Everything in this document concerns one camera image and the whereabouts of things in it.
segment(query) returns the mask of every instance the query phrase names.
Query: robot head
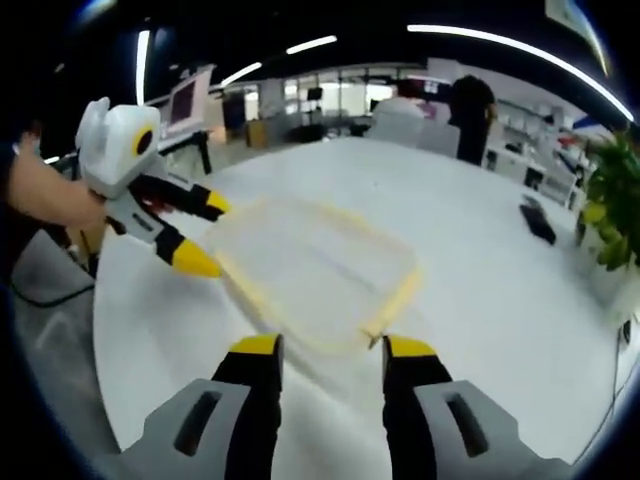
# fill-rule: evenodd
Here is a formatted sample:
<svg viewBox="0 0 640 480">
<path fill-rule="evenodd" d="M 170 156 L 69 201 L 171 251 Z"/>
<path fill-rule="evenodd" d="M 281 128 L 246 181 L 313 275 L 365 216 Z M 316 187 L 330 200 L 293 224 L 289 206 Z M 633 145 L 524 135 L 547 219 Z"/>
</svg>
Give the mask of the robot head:
<svg viewBox="0 0 640 480">
<path fill-rule="evenodd" d="M 109 99 L 87 105 L 78 132 L 78 160 L 89 186 L 107 198 L 117 197 L 155 158 L 160 138 L 160 111 L 154 107 L 118 105 Z"/>
</svg>

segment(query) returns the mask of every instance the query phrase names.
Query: potted plant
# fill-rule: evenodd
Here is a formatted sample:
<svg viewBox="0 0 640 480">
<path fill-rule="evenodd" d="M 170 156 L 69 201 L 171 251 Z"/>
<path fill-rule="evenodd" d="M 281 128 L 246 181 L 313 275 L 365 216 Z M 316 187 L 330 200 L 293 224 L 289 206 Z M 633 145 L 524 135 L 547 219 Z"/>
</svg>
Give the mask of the potted plant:
<svg viewBox="0 0 640 480">
<path fill-rule="evenodd" d="M 640 160 L 626 132 L 593 145 L 592 153 L 597 169 L 587 182 L 588 203 L 581 213 L 599 237 L 592 285 L 612 310 L 635 309 L 632 304 L 640 300 Z"/>
</svg>

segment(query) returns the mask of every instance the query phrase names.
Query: monitor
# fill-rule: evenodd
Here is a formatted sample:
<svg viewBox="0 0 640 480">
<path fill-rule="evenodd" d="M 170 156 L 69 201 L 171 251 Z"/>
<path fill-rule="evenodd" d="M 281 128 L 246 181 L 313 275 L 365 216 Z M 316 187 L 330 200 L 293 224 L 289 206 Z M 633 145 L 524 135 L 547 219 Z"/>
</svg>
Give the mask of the monitor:
<svg viewBox="0 0 640 480">
<path fill-rule="evenodd" d="M 191 116 L 194 89 L 195 82 L 191 82 L 174 93 L 173 101 L 171 102 L 171 116 L 169 118 L 169 123 L 177 123 Z"/>
<path fill-rule="evenodd" d="M 307 100 L 322 100 L 322 87 L 310 88 L 307 90 Z"/>
<path fill-rule="evenodd" d="M 167 134 L 177 134 L 204 125 L 212 66 L 180 82 L 171 90 Z"/>
</svg>

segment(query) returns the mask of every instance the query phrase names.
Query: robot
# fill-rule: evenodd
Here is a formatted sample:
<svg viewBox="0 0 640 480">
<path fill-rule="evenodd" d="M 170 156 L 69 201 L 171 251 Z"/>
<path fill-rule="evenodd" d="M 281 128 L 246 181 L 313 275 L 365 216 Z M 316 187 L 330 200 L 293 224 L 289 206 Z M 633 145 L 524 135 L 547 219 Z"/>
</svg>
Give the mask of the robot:
<svg viewBox="0 0 640 480">
<path fill-rule="evenodd" d="M 167 173 L 157 153 L 160 113 L 109 99 L 87 107 L 78 133 L 81 172 L 106 199 L 109 222 L 156 246 L 179 271 L 216 277 L 220 268 L 143 203 L 149 196 L 216 221 L 229 204 Z M 104 478 L 269 479 L 281 422 L 285 339 L 247 337 L 210 379 L 195 380 L 152 412 L 124 452 L 98 458 Z M 426 343 L 382 337 L 381 412 L 394 480 L 559 480 L 570 467 L 542 459 L 518 437 L 516 420 L 468 381 L 454 381 Z"/>
<path fill-rule="evenodd" d="M 230 209 L 229 203 L 220 194 L 166 171 L 157 151 L 157 108 L 109 107 L 106 97 L 89 103 L 75 138 L 82 177 L 105 198 L 108 222 L 118 234 L 128 233 L 154 244 L 156 255 L 180 272 L 219 276 L 218 265 L 155 215 L 143 199 L 158 199 L 212 222 Z"/>
</svg>

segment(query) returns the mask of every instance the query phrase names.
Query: transparent plastic bag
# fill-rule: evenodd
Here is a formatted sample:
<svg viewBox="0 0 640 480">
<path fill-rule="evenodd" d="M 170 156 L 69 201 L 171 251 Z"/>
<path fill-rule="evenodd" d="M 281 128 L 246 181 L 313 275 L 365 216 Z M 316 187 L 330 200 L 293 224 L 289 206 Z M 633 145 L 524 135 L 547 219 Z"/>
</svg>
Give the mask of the transparent plastic bag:
<svg viewBox="0 0 640 480">
<path fill-rule="evenodd" d="M 203 247 L 254 323 L 324 354 L 364 350 L 419 284 L 410 248 L 353 215 L 300 199 L 231 211 Z"/>
</svg>

